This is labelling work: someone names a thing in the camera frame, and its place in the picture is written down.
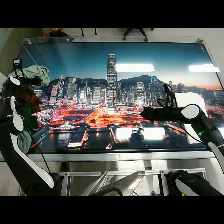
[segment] tripod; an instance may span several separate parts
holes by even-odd
[[[145,31],[143,30],[143,28],[128,28],[128,30],[124,33],[124,37],[123,40],[126,40],[126,36],[133,30],[133,29],[139,29],[139,31],[142,33],[142,35],[145,37],[145,42],[148,42],[148,37],[145,34]]]

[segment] screen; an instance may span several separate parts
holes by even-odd
[[[139,115],[143,107],[159,106],[164,83],[201,95],[223,131],[223,90],[215,70],[200,70],[212,64],[201,44],[47,42],[24,45],[18,57],[23,68],[50,71],[50,84],[35,89],[42,106],[30,153],[36,145],[46,152],[204,149],[189,144],[178,123]]]

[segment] floor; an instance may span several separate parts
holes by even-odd
[[[122,36],[127,28],[99,28],[97,33],[99,36]],[[81,35],[81,30],[78,28],[65,28],[65,32],[71,36]],[[94,35],[94,28],[84,28],[84,34],[86,36]],[[193,36],[203,38],[211,54],[219,67],[221,73],[220,78],[224,84],[224,29],[223,28],[155,28],[154,31],[151,31],[150,28],[145,28],[145,32],[148,36],[148,39],[156,39],[160,37],[172,37],[172,36]],[[135,30],[131,34],[132,36],[140,36],[141,34]],[[46,169],[44,163],[38,163],[40,167]],[[50,169],[52,172],[61,171],[61,163],[49,163]],[[153,160],[151,163],[149,161],[136,161],[136,162],[119,162],[119,163],[91,163],[86,162],[82,163],[71,163],[70,169],[72,171],[104,171],[108,169],[114,170],[125,170],[125,169],[170,169],[170,168],[206,168],[208,179],[210,183],[216,187],[220,192],[224,193],[224,184],[223,174],[218,166],[218,163],[215,159],[200,159],[200,160]],[[139,191],[144,194],[144,187]],[[18,195],[19,185],[9,170],[8,166],[5,163],[0,163],[0,195]]]

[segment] city skyline image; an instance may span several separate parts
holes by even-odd
[[[224,95],[216,73],[188,69],[211,64],[201,44],[26,44],[19,57],[23,67],[37,64],[50,71],[50,84],[34,90],[42,110],[36,114],[39,129],[33,137],[42,150],[204,150],[200,143],[189,144],[178,123],[151,122],[139,115],[143,107],[160,107],[164,83],[174,93],[201,95],[209,118],[224,129]],[[119,72],[118,64],[150,64],[154,69]]]

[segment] sky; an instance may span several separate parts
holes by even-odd
[[[200,44],[87,42],[42,43],[25,47],[29,54],[23,47],[19,54],[23,59],[23,66],[28,67],[35,62],[46,66],[50,70],[51,80],[62,74],[77,78],[106,79],[108,55],[115,54],[116,63],[153,64],[155,68],[150,73],[118,72],[118,80],[146,74],[155,75],[163,82],[221,89],[215,73],[192,73],[188,70],[189,65],[211,63]]]

